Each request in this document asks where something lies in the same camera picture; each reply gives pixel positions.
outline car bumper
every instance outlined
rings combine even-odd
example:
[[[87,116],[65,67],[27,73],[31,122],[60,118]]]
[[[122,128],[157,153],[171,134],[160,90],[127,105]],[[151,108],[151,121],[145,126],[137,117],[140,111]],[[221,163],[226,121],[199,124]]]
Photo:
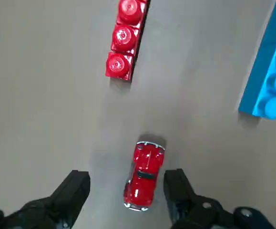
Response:
[[[133,211],[147,211],[148,210],[147,207],[140,207],[140,206],[136,206],[136,205],[133,205],[130,203],[124,203],[124,206]]]
[[[159,145],[159,144],[156,144],[156,143],[154,143],[154,142],[141,141],[141,142],[137,142],[137,145],[138,145],[138,144],[153,145],[153,146],[155,146],[156,148],[161,148],[161,149],[163,149],[163,150],[165,151],[165,148],[164,148],[163,146],[161,146],[161,145]]]

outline red toy car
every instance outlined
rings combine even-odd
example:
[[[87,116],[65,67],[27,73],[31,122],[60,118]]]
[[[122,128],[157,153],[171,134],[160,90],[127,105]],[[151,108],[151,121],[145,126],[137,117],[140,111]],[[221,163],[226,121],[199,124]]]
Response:
[[[152,142],[137,142],[130,177],[124,189],[125,207],[147,211],[153,202],[159,169],[165,149]]]

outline car windshield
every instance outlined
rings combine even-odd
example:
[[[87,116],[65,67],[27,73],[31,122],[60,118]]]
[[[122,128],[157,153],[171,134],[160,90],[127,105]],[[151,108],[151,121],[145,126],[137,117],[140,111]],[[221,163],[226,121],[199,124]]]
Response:
[[[149,180],[155,180],[156,176],[154,174],[141,172],[140,170],[137,171],[138,177],[149,179]]]

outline red lego brick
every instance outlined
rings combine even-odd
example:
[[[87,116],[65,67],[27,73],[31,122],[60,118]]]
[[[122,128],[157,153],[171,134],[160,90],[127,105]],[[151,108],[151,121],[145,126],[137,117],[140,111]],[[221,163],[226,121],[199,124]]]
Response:
[[[106,62],[106,76],[126,81],[132,79],[149,0],[120,0],[111,50]]]
[[[139,0],[121,0],[116,23],[140,28],[143,23],[146,7],[146,3]]]
[[[133,57],[110,52],[106,61],[106,76],[130,81],[132,78]]]
[[[112,33],[111,50],[134,56],[139,30],[129,25],[116,25]]]

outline screw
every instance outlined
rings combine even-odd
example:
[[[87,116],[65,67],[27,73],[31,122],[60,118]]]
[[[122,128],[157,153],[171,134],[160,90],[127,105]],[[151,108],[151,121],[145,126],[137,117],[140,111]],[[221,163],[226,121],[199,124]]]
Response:
[[[251,211],[249,211],[248,209],[242,209],[241,213],[242,213],[243,216],[246,216],[246,217],[251,217],[252,216]]]
[[[62,227],[63,227],[63,228],[68,228],[69,225],[68,225],[66,222],[64,222],[64,223],[62,224]]]
[[[203,203],[203,207],[204,207],[205,209],[208,209],[208,208],[211,208],[212,205],[211,205],[210,203],[208,203],[208,202],[205,202],[205,203]]]

